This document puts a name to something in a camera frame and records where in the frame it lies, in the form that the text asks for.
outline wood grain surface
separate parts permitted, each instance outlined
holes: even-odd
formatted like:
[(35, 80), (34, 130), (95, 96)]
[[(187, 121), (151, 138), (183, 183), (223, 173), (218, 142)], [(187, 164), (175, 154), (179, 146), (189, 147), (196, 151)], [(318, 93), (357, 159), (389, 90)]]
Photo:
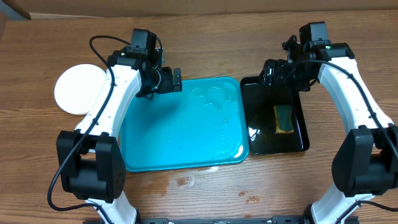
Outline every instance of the wood grain surface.
[[(333, 42), (347, 42), (373, 97), (398, 121), (398, 11), (301, 12), (220, 16), (125, 17), (7, 22), (0, 43), (0, 223), (81, 223), (97, 219), (91, 208), (56, 212), (47, 189), (58, 168), (55, 140), (82, 116), (66, 114), (53, 88), (79, 63), (104, 68), (88, 40), (94, 35), (131, 38), (133, 27), (161, 39), (166, 64), (184, 79), (257, 75), (269, 58), (285, 58), (281, 43), (299, 27), (326, 21)], [(103, 55), (123, 45), (98, 40)], [(332, 183), (331, 162), (345, 138), (326, 90), (315, 85), (300, 94), (310, 137), (305, 153), (249, 157), (238, 165), (128, 174), (131, 204), (143, 217), (251, 218), (301, 214)], [(57, 183), (58, 206), (81, 201)], [(398, 191), (375, 202), (398, 206)], [(398, 215), (364, 205), (362, 223), (397, 223)]]

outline blue tray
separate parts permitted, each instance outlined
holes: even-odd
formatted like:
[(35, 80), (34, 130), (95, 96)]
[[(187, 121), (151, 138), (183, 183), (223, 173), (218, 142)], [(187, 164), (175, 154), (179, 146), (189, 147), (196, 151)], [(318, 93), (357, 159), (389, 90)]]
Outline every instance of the blue tray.
[(239, 83), (184, 80), (183, 91), (132, 100), (121, 127), (131, 172), (234, 164), (249, 144)]

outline yellow sponge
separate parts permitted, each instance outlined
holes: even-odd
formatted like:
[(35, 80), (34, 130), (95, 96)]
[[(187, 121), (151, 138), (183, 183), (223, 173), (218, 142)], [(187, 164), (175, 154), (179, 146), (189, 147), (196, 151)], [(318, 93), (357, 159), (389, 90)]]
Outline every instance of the yellow sponge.
[(276, 133), (288, 134), (293, 133), (293, 125), (291, 120), (292, 106), (291, 105), (277, 105), (274, 106)]

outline wire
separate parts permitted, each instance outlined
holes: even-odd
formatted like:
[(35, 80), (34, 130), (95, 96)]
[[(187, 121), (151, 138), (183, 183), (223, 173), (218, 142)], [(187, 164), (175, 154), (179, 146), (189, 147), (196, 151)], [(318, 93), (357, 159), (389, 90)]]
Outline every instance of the wire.
[(305, 88), (302, 88), (300, 91), (305, 91), (305, 90), (307, 90), (308, 88), (310, 88), (311, 86), (313, 86), (314, 84), (316, 84), (317, 81), (318, 81), (317, 78), (314, 79), (314, 80), (312, 80), (312, 82), (311, 82), (308, 86), (306, 86)]
[(57, 172), (55, 173), (50, 187), (49, 187), (49, 191), (47, 192), (47, 202), (49, 203), (49, 206), (59, 212), (64, 212), (64, 211), (70, 211), (70, 210), (74, 210), (74, 209), (78, 209), (78, 208), (83, 208), (83, 207), (96, 207), (97, 210), (99, 210), (105, 220), (109, 223), (112, 224), (113, 222), (109, 219), (108, 214), (106, 214), (104, 208), (101, 205), (98, 205), (97, 203), (83, 203), (80, 205), (74, 205), (74, 206), (70, 206), (70, 207), (65, 207), (65, 208), (60, 208), (56, 205), (54, 205), (54, 203), (52, 202), (52, 191), (53, 188), (55, 186), (55, 183), (57, 182), (58, 177), (61, 174), (61, 171), (63, 170), (63, 168), (66, 166), (67, 162), (69, 161), (69, 159), (75, 155), (76, 150), (80, 148), (82, 142), (84, 141), (84, 139), (88, 136), (88, 134), (91, 132), (91, 130), (94, 128), (95, 125), (98, 124), (98, 120), (102, 114), (102, 112), (104, 111), (106, 105), (108, 104), (109, 99), (111, 98), (112, 92), (113, 92), (113, 88), (115, 86), (114, 83), (114, 73), (112, 71), (112, 68), (108, 65), (108, 63), (106, 62), (106, 60), (95, 50), (94, 46), (93, 46), (93, 40), (95, 39), (99, 39), (99, 38), (107, 38), (107, 39), (114, 39), (114, 40), (118, 40), (120, 42), (123, 42), (127, 45), (130, 45), (129, 42), (122, 40), (120, 38), (117, 37), (113, 37), (113, 36), (109, 36), (109, 35), (96, 35), (94, 37), (92, 37), (89, 41), (90, 43), (90, 48), (92, 49), (92, 51), (94, 52), (94, 54), (96, 54), (98, 56), (99, 59), (101, 59), (101, 61), (106, 65), (106, 67), (108, 68), (110, 74), (111, 74), (111, 87), (109, 89), (108, 95), (106, 96), (104, 103), (102, 104), (101, 108), (98, 111), (98, 114), (95, 116), (95, 118), (93, 119), (93, 121), (91, 122), (90, 126), (88, 127), (88, 129), (85, 131), (85, 133), (82, 135), (82, 137), (79, 139), (79, 141), (75, 144), (75, 146), (72, 148), (72, 150), (69, 152), (68, 156), (65, 158), (65, 160), (62, 162), (62, 164), (60, 165), (60, 167), (58, 168)]
[(295, 71), (295, 69), (297, 68), (298, 65), (303, 64), (303, 63), (320, 63), (320, 64), (325, 64), (325, 65), (329, 65), (332, 66), (333, 68), (343, 72), (344, 74), (347, 75), (348, 78), (350, 78), (354, 84), (356, 85), (356, 87), (358, 88), (363, 101), (365, 102), (366, 107), (368, 108), (368, 111), (370, 112), (370, 115), (373, 119), (373, 121), (376, 123), (376, 125), (378, 126), (378, 128), (381, 130), (381, 132), (383, 133), (384, 138), (386, 139), (388, 146), (391, 148), (392, 153), (394, 155), (394, 157), (397, 159), (398, 161), (398, 152), (397, 149), (394, 145), (394, 143), (392, 142), (391, 138), (388, 136), (386, 129), (384, 129), (384, 127), (381, 125), (380, 121), (378, 120), (376, 113), (373, 111), (373, 108), (364, 92), (364, 90), (362, 89), (362, 86), (358, 83), (358, 81), (355, 79), (354, 75), (347, 72), (345, 69), (341, 68), (338, 65), (335, 65), (334, 63), (330, 63), (330, 62), (326, 62), (326, 61), (322, 61), (322, 60), (302, 60), (297, 62), (294, 65), (294, 68), (289, 72), (289, 74), (286, 76), (286, 79), (291, 76), (293, 74), (293, 72)]
[(160, 41), (160, 38), (156, 37), (157, 41), (159, 42), (159, 46), (160, 49), (162, 50), (162, 54), (163, 54), (163, 46), (162, 46), (162, 42)]
[(159, 74), (159, 82), (158, 82), (157, 86), (153, 87), (152, 94), (154, 93), (154, 90), (157, 90), (157, 87), (159, 87), (159, 85), (162, 81), (162, 76), (160, 75), (160, 71), (158, 69), (155, 69), (155, 71)]
[(373, 205), (373, 206), (375, 206), (377, 208), (381, 208), (381, 209), (384, 209), (384, 210), (387, 210), (387, 211), (390, 211), (390, 212), (398, 212), (398, 208), (391, 208), (391, 207), (388, 207), (388, 206), (385, 206), (385, 205), (381, 205), (381, 204), (376, 203), (376, 202), (371, 202), (371, 201), (368, 201), (368, 200), (357, 200), (342, 215), (340, 215), (340, 217), (337, 218), (337, 221), (335, 222), (335, 224), (340, 224), (341, 221), (344, 219), (344, 217), (346, 217), (348, 214), (350, 214), (357, 206), (361, 207), (361, 205), (363, 203), (366, 203), (368, 205)]

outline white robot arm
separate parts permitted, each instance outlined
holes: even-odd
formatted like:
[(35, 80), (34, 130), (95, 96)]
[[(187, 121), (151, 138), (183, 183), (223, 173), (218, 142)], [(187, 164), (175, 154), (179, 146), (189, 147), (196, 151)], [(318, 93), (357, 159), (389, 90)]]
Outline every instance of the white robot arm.
[[(324, 22), (301, 27), (300, 41), (293, 35), (283, 43), (288, 59), (267, 60), (259, 78), (267, 85), (298, 87), (302, 91), (309, 91), (310, 80), (318, 80), (331, 95), (343, 120), (346, 139), (332, 163), (334, 183), (305, 214), (310, 223), (344, 223), (358, 207), (358, 201), (398, 187), (398, 160), (393, 156), (397, 143), (389, 142), (396, 141), (397, 137), (391, 136), (397, 136), (398, 129), (366, 88), (348, 44), (332, 44)], [(379, 124), (369, 110), (375, 112)], [(380, 154), (372, 154), (374, 145), (382, 150)]]
[[(159, 41), (159, 49), (155, 48), (156, 40)], [(137, 219), (136, 209), (130, 205), (123, 192), (126, 167), (117, 143), (131, 101), (134, 97), (145, 97), (148, 94), (153, 96), (154, 93), (182, 91), (180, 69), (175, 68), (173, 74), (171, 68), (161, 67), (162, 62), (163, 48), (156, 35), (148, 30), (134, 29), (131, 44), (114, 51), (108, 57), (106, 64), (113, 71), (114, 77), (108, 70), (106, 81), (92, 109), (75, 131), (61, 131), (58, 135), (58, 161), (60, 167), (65, 167), (59, 170), (63, 189), (75, 194), (78, 199), (85, 200), (87, 205), (94, 206), (97, 210), (101, 208), (99, 214), (107, 223), (132, 224)], [(113, 81), (113, 90), (108, 98)], [(97, 116), (99, 118), (93, 126), (92, 122)], [(95, 161), (81, 158), (80, 154), (89, 152), (96, 154)], [(57, 208), (51, 202), (54, 183), (53, 181), (48, 194), (49, 205), (56, 210), (74, 209)]]
[[(362, 86), (373, 110), (376, 112), (378, 120), (383, 127), (388, 128), (389, 124), (392, 124), (393, 122), (382, 112), (371, 96), (369, 90), (366, 88), (366, 85), (359, 75), (355, 59), (338, 57), (331, 59), (329, 62), (338, 65), (354, 75), (355, 79)], [(344, 73), (324, 64), (320, 68), (318, 79), (332, 97), (341, 119), (343, 120), (346, 134), (348, 134), (352, 129), (358, 129), (362, 125), (369, 129), (377, 128), (374, 120), (370, 117), (368, 108), (366, 107), (359, 90), (353, 81), (347, 78)], [(337, 189), (335, 184), (332, 184), (327, 193), (312, 205), (312, 217), (314, 222), (317, 224), (334, 224), (336, 219), (349, 209), (349, 207), (357, 200), (370, 200), (373, 197), (373, 194), (357, 194), (354, 197), (346, 197), (343, 192)]]

